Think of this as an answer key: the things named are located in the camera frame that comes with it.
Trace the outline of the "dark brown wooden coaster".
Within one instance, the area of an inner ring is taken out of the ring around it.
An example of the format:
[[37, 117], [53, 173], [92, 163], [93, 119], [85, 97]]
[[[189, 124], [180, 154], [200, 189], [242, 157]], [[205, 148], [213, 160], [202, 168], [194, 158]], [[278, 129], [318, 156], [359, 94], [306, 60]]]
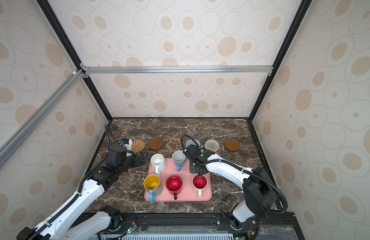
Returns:
[[148, 146], [151, 150], [159, 150], [163, 147], [163, 139], [160, 137], [152, 138], [148, 142]]

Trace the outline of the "light blue woven coaster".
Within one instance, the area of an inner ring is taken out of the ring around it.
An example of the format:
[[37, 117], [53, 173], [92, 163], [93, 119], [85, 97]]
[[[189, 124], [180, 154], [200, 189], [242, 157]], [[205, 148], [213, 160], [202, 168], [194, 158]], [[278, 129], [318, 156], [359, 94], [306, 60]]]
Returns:
[[187, 142], [186, 142], [186, 148], [188, 147], [188, 146], [190, 146], [190, 145], [194, 145], [194, 146], [201, 146], [201, 142], [199, 141], [199, 140], [195, 140], [195, 141], [193, 141], [192, 139], [190, 139], [190, 140], [188, 140]]

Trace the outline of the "multicolour woven round coaster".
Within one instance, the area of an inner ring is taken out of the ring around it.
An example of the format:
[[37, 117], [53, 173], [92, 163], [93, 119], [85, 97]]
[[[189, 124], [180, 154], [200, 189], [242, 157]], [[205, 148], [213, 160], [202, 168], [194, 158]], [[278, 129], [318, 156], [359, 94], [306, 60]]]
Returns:
[[217, 152], [220, 149], [220, 144], [216, 140], [207, 140], [205, 142], [205, 148], [212, 152]]

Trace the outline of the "blue floral mug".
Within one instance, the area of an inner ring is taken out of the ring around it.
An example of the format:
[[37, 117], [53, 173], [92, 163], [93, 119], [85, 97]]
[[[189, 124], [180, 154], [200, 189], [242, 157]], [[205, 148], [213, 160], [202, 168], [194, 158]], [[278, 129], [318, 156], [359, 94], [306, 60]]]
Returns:
[[185, 165], [186, 159], [187, 159], [186, 155], [181, 150], [177, 150], [172, 154], [172, 160], [178, 172]]

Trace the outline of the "cork paw print coaster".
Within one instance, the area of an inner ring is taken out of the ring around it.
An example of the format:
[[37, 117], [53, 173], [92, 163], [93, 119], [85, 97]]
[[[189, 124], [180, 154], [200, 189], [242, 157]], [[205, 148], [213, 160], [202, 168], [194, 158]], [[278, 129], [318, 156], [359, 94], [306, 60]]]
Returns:
[[175, 151], [182, 150], [180, 138], [170, 139], [166, 144], [166, 148], [174, 153]]

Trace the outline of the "brown wooden round coaster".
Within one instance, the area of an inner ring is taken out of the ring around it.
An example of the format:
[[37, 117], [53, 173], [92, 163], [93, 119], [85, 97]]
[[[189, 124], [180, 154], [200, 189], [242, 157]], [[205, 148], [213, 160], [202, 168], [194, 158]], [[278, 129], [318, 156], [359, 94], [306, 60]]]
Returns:
[[238, 140], [236, 139], [226, 139], [224, 142], [225, 148], [231, 152], [236, 152], [240, 149], [241, 144]]

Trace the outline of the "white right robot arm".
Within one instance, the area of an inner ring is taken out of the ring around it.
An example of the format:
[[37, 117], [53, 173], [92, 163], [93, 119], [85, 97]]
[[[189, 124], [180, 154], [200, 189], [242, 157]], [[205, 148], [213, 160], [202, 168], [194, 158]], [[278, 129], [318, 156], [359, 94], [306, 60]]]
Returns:
[[267, 172], [261, 167], [245, 168], [225, 160], [210, 151], [191, 153], [184, 151], [197, 174], [214, 173], [239, 186], [245, 200], [235, 206], [228, 222], [235, 229], [252, 217], [266, 217], [268, 212], [284, 214], [288, 202], [281, 190], [273, 184]]

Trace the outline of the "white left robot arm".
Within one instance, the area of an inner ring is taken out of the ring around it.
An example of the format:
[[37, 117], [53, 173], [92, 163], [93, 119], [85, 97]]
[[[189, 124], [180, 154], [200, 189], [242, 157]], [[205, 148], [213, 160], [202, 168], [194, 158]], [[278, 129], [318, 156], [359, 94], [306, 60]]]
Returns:
[[121, 227], [120, 211], [103, 207], [94, 216], [73, 226], [81, 214], [130, 168], [146, 164], [146, 154], [127, 156], [128, 151], [108, 151], [104, 166], [98, 165], [80, 182], [78, 190], [52, 215], [34, 228], [25, 227], [18, 240], [86, 240], [102, 230], [117, 231]]

